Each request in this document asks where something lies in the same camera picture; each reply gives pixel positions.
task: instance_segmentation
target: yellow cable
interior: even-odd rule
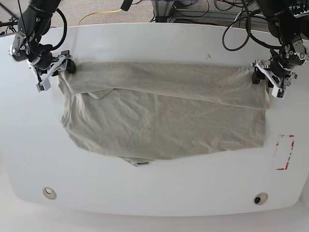
[[[120,10],[117,10],[117,11],[102,11],[102,12],[93,12],[93,13],[91,13],[91,14],[87,14],[85,17],[83,17],[81,20],[79,20],[79,22],[78,22],[78,26],[79,26],[79,24],[81,23],[81,21],[84,19],[84,18],[86,18],[86,17],[88,17],[88,16],[90,16],[90,15],[94,15],[94,14],[104,14],[104,13],[115,13],[115,12],[119,12],[119,11],[121,11],[121,9]]]

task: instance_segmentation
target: white table surface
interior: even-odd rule
[[[253,41],[238,52],[224,50],[222,27],[185,24],[106,24],[72,27],[62,47],[79,60],[179,61],[249,65],[268,58]],[[264,32],[261,40],[278,44]],[[57,44],[62,29],[51,29],[42,43]],[[232,29],[227,45],[236,47],[246,32]],[[263,148],[220,152],[134,167],[119,159],[77,148],[60,124],[63,96],[52,88],[38,93],[25,62],[8,55],[14,37],[0,38],[0,154],[16,195],[24,201],[77,210],[143,216],[206,216],[284,208],[297,202],[309,172],[309,65],[285,100],[271,98]],[[274,167],[280,134],[295,135],[287,170]],[[55,200],[44,197],[50,187]],[[261,192],[264,205],[253,204]]]

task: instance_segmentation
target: white table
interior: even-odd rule
[[[224,28],[184,24],[110,24],[69,28],[58,50],[82,60],[159,60],[248,65],[267,58],[268,49],[250,41],[238,52],[221,44]],[[270,34],[261,40],[278,44]],[[62,29],[51,29],[42,43],[57,44]],[[227,45],[236,47],[246,32],[232,29]],[[24,201],[78,210],[144,216],[206,216],[283,208],[297,202],[309,171],[309,65],[295,69],[298,79],[285,100],[271,98],[263,148],[221,152],[134,167],[121,159],[77,148],[60,124],[64,110],[57,78],[38,93],[25,62],[8,55],[13,36],[0,39],[0,154],[16,195]],[[295,135],[287,170],[280,134]],[[44,197],[50,187],[55,200]],[[268,194],[264,205],[254,197]]]

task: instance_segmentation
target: gray t-shirt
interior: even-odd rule
[[[61,120],[80,148],[133,165],[263,146],[269,98],[253,69],[76,61]]]

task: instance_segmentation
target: gray carpet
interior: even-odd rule
[[[20,15],[17,0],[0,0],[0,2],[11,10],[17,16]],[[123,0],[62,0],[59,8],[66,16],[68,26],[76,26],[79,20],[92,12],[98,11],[114,11],[120,9]],[[28,0],[20,0],[22,10],[28,5]],[[182,1],[183,4],[188,4],[190,1]],[[213,0],[209,0],[210,10],[218,11]],[[218,6],[222,9],[227,8],[226,3],[218,2]],[[190,8],[207,10],[208,4],[206,0],[198,0],[198,2],[190,6]],[[250,6],[250,9],[256,9],[255,3]],[[233,7],[227,12],[240,12],[241,8]],[[85,18],[81,25],[87,24],[102,24],[102,23],[130,23],[130,22],[149,22],[153,17],[153,7],[149,0],[142,1],[139,4],[132,5],[128,12],[117,12],[110,14],[94,14]],[[0,21],[7,22],[10,16],[0,9]],[[212,22],[218,25],[227,26],[229,22],[203,20],[203,22]],[[62,27],[63,23],[58,14],[52,18],[52,27]],[[254,26],[253,29],[266,30],[266,27]]]

